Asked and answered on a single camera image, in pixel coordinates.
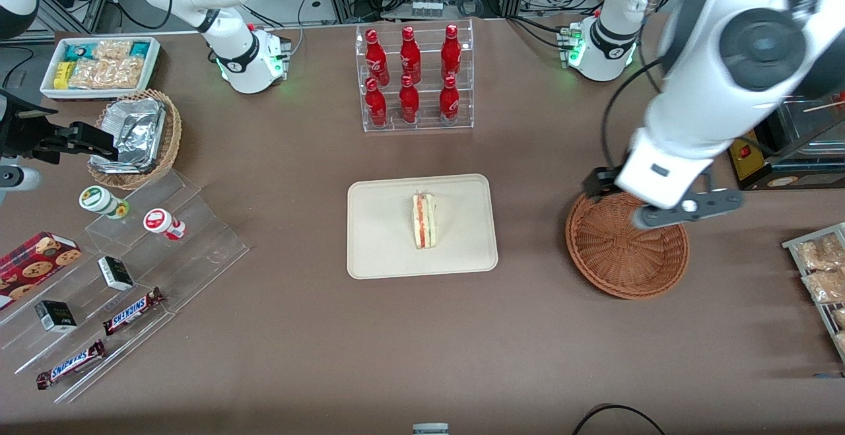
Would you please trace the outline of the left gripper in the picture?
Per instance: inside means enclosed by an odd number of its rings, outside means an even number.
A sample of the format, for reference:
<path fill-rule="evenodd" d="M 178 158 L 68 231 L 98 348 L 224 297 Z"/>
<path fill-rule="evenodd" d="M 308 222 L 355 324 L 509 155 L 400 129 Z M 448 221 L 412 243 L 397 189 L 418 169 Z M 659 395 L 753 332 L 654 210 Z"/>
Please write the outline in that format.
<path fill-rule="evenodd" d="M 594 168 L 580 188 L 592 201 L 623 190 L 659 209 L 670 209 L 717 154 L 718 140 L 693 130 L 638 128 L 622 168 Z"/>

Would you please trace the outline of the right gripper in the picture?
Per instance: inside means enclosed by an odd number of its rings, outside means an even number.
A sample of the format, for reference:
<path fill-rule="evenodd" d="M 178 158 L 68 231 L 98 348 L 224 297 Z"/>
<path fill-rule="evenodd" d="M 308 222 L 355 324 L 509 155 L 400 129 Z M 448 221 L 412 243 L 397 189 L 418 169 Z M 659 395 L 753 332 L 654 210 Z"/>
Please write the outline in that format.
<path fill-rule="evenodd" d="M 54 133 L 57 126 L 46 117 L 56 114 L 45 108 L 1 90 L 4 99 L 1 145 L 3 158 L 25 158 L 59 164 L 61 153 L 73 149 L 106 160 L 117 161 L 119 152 L 114 136 L 81 121 L 72 122 L 66 133 Z"/>

